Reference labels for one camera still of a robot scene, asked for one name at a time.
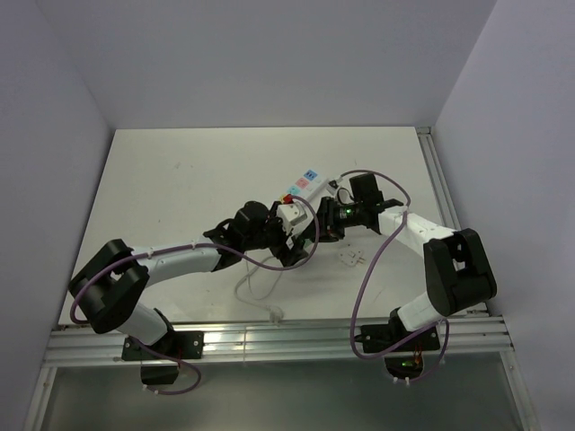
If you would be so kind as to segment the white plug with switch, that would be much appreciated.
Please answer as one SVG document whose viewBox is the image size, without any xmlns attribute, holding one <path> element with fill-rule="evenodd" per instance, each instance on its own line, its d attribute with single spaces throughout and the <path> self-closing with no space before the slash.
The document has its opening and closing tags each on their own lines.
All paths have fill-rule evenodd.
<svg viewBox="0 0 575 431">
<path fill-rule="evenodd" d="M 364 251 L 355 248 L 342 249 L 338 253 L 340 261 L 348 266 L 355 267 L 365 263 Z"/>
</svg>

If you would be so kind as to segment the white colourful power strip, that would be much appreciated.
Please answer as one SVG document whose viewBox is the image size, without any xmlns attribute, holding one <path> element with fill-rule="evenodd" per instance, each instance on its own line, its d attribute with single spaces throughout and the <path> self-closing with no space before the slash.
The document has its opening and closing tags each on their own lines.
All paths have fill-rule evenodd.
<svg viewBox="0 0 575 431">
<path fill-rule="evenodd" d="M 279 195 L 280 199 L 287 195 L 299 196 L 311 203 L 315 198 L 321 195 L 326 187 L 328 180 L 325 176 L 315 170 L 306 171 L 284 192 Z"/>
</svg>

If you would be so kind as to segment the green plug adapter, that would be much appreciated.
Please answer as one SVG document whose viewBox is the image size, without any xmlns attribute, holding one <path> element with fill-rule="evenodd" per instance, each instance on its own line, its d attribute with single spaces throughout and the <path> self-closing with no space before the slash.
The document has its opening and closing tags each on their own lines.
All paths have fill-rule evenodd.
<svg viewBox="0 0 575 431">
<path fill-rule="evenodd" d="M 310 245 L 313 245 L 314 242 L 312 240 L 309 239 L 302 239 L 302 238 L 296 238 L 294 240 L 293 243 L 293 247 L 292 247 L 292 251 L 294 252 L 303 252 L 304 254 L 306 254 L 306 248 L 309 247 Z"/>
</svg>

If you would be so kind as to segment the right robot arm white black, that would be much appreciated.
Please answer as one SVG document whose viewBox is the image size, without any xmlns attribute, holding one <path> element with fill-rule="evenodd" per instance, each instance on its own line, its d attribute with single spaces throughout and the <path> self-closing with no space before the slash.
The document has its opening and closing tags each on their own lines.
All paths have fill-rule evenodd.
<svg viewBox="0 0 575 431">
<path fill-rule="evenodd" d="M 346 230 L 363 226 L 414 251 L 423 259 L 426 290 L 392 313 L 398 322 L 389 328 L 391 344 L 409 349 L 420 338 L 420 329 L 497 294 L 497 283 L 482 244 L 473 229 L 456 231 L 416 215 L 407 202 L 384 198 L 376 172 L 355 170 L 349 179 L 351 201 L 335 195 L 340 179 L 328 183 L 332 197 L 320 201 L 317 215 L 320 240 L 337 242 Z"/>
</svg>

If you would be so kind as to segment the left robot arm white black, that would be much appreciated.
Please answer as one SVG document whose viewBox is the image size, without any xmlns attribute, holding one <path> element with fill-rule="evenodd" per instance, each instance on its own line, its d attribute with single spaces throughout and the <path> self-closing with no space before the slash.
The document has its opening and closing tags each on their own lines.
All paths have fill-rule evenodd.
<svg viewBox="0 0 575 431">
<path fill-rule="evenodd" d="M 311 256 L 296 249 L 291 231 L 313 207 L 303 198 L 276 201 L 272 207 L 249 201 L 234 217 L 205 231 L 198 239 L 141 250 L 121 239 L 107 242 L 68 285 L 73 297 L 69 317 L 97 334 L 117 330 L 142 344 L 154 358 L 175 347 L 172 324 L 156 309 L 140 302 L 145 289 L 169 279 L 217 272 L 248 260 L 248 252 L 269 250 L 278 272 L 299 268 Z"/>
</svg>

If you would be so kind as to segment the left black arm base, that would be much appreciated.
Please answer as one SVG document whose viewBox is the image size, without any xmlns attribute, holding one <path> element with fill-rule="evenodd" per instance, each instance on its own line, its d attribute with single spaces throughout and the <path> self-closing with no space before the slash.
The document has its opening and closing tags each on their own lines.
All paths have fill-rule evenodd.
<svg viewBox="0 0 575 431">
<path fill-rule="evenodd" d="M 179 395 L 196 389 L 201 371 L 190 360 L 203 355 L 205 333 L 200 330 L 169 331 L 151 346 L 134 337 L 126 337 L 121 353 L 123 362 L 140 363 L 140 380 L 149 391 L 162 395 Z M 183 389 L 171 389 L 184 372 L 191 371 L 195 381 Z"/>
</svg>

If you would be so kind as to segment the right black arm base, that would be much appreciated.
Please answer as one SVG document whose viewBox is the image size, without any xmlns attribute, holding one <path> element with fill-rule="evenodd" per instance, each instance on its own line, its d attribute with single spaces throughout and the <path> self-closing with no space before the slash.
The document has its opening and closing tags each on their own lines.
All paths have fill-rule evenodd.
<svg viewBox="0 0 575 431">
<path fill-rule="evenodd" d="M 397 312 L 393 311 L 387 323 L 361 325 L 358 335 L 354 336 L 354 346 L 360 347 L 364 355 L 374 355 L 410 335 L 411 333 L 404 328 Z M 403 356 L 385 357 L 385 369 L 393 378 L 405 381 L 416 379 L 424 372 L 423 353 L 440 349 L 437 328 L 429 328 L 393 350 L 393 353 L 403 353 Z"/>
</svg>

